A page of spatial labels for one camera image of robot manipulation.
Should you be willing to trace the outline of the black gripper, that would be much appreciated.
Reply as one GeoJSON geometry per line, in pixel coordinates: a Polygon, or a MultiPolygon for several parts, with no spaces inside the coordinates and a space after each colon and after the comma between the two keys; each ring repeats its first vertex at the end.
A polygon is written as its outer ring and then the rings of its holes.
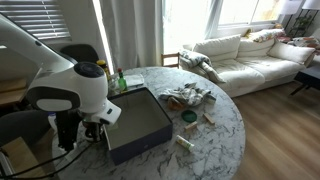
{"type": "Polygon", "coordinates": [[[76,110],[61,111],[56,114],[58,146],[67,152],[74,149],[78,126],[82,118],[76,110]]]}

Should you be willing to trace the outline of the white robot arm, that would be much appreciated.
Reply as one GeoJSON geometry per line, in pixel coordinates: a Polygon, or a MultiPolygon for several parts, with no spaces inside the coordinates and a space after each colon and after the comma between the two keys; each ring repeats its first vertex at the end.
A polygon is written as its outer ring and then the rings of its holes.
{"type": "Polygon", "coordinates": [[[82,120],[109,126],[118,120],[121,109],[107,99],[106,73],[97,64],[56,52],[4,14],[0,43],[39,67],[26,98],[35,108],[56,114],[60,148],[74,149],[82,120]]]}

